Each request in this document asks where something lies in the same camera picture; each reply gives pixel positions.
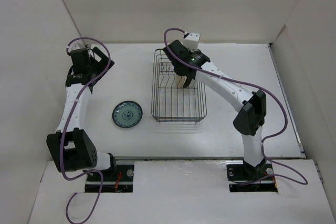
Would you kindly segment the cream floral plate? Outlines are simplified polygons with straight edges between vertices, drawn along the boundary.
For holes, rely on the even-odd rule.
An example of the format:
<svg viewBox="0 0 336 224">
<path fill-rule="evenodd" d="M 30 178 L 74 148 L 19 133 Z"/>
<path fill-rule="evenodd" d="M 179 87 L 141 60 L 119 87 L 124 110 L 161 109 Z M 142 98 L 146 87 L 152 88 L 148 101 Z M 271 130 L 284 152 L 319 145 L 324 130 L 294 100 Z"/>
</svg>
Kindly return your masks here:
<svg viewBox="0 0 336 224">
<path fill-rule="evenodd" d="M 177 76 L 176 77 L 176 87 L 177 88 L 183 88 L 185 79 L 186 79 L 185 77 Z"/>
</svg>

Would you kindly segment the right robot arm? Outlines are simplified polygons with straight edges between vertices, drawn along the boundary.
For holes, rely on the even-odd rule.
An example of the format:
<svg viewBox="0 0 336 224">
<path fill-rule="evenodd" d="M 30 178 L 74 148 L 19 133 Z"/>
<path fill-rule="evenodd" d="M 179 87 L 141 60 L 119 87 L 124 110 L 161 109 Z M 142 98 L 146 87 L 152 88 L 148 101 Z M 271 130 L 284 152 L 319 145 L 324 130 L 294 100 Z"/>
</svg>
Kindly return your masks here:
<svg viewBox="0 0 336 224">
<path fill-rule="evenodd" d="M 234 82 L 224 80 L 227 75 L 220 71 L 208 56 L 200 50 L 190 51 L 179 40 L 163 48 L 172 63 L 174 72 L 186 77 L 183 87 L 192 80 L 211 88 L 227 101 L 237 112 L 234 128 L 243 139 L 243 173 L 251 179 L 261 174 L 266 160 L 261 151 L 263 124 L 266 116 L 266 94 L 262 90 L 253 92 Z"/>
</svg>

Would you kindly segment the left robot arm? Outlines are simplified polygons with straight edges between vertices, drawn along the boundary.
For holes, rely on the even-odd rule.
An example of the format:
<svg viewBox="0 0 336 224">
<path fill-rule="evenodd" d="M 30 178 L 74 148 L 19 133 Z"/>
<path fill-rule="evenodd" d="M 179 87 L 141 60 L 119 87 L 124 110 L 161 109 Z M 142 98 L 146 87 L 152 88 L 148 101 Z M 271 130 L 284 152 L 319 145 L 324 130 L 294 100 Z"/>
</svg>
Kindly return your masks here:
<svg viewBox="0 0 336 224">
<path fill-rule="evenodd" d="M 114 65 L 98 47 L 79 48 L 68 54 L 72 60 L 66 87 L 66 102 L 61 121 L 46 143 L 59 172 L 99 170 L 105 180 L 117 176 L 111 153 L 98 152 L 84 130 L 85 116 L 94 85 Z"/>
</svg>

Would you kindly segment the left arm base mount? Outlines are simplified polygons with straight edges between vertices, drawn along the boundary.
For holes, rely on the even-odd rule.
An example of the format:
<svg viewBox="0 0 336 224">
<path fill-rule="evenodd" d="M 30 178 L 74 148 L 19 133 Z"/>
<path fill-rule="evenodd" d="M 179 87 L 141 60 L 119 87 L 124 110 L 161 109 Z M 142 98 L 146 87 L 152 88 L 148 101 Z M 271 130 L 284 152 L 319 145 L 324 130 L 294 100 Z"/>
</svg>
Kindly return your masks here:
<svg viewBox="0 0 336 224">
<path fill-rule="evenodd" d="M 102 172 L 102 193 L 132 193 L 134 179 L 134 161 L 117 161 L 116 172 Z M 88 175 L 85 183 L 86 193 L 97 193 L 100 188 L 100 175 Z"/>
</svg>

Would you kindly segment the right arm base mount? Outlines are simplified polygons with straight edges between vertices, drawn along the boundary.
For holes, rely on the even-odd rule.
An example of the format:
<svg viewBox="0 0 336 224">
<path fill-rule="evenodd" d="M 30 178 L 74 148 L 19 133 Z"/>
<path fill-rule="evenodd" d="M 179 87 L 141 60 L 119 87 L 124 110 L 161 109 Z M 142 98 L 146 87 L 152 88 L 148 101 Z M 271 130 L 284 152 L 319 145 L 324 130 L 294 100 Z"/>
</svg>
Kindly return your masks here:
<svg viewBox="0 0 336 224">
<path fill-rule="evenodd" d="M 229 191 L 231 193 L 272 192 L 277 193 L 278 188 L 273 176 L 263 180 L 267 175 L 273 175 L 274 170 L 270 162 L 266 162 L 258 171 L 249 171 L 243 161 L 230 161 L 226 163 Z"/>
</svg>

